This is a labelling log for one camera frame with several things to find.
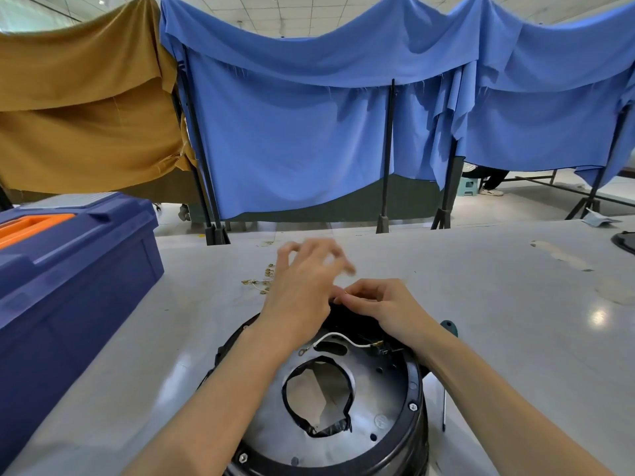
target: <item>hand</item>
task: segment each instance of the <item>hand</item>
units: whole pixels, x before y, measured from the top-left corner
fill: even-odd
[[[386,333],[409,347],[417,345],[423,331],[442,330],[401,279],[360,279],[344,290],[335,303],[374,317]]]
[[[291,252],[298,255],[289,265]],[[335,259],[325,264],[329,255]],[[274,337],[285,357],[318,333],[329,298],[342,293],[333,281],[343,271],[353,275],[355,267],[333,239],[288,242],[278,250],[271,291],[255,325]]]

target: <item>blue cloth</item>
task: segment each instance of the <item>blue cloth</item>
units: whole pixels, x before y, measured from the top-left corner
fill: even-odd
[[[635,3],[577,23],[525,23],[483,6],[478,101],[467,149],[475,164],[515,171],[577,167],[594,183],[607,163],[618,112],[635,98]],[[602,184],[629,157],[627,117]]]
[[[393,79],[391,172],[442,188],[452,134],[465,135],[474,105],[482,3],[442,15],[382,0],[321,37],[269,39],[161,0],[161,43],[186,65],[221,218],[309,207],[379,180]]]

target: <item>person's left hand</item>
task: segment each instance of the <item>person's left hand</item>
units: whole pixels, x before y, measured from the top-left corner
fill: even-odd
[[[298,254],[289,264],[291,252]],[[344,292],[333,285],[334,279],[343,271],[353,275],[355,267],[333,239],[288,242],[277,253],[271,291],[255,326],[289,354],[318,333],[330,312],[329,298]],[[325,264],[329,255],[334,260]]]

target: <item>ceiling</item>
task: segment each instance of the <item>ceiling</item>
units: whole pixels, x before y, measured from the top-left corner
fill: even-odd
[[[85,21],[129,0],[34,0]],[[351,21],[379,0],[183,0],[243,30],[267,37],[314,37]],[[421,0],[447,13],[461,0]],[[535,23],[578,17],[618,0],[496,0]]]

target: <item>orange handle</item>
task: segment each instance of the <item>orange handle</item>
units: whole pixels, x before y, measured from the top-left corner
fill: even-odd
[[[75,214],[26,215],[0,224],[0,249],[17,244],[74,216]]]

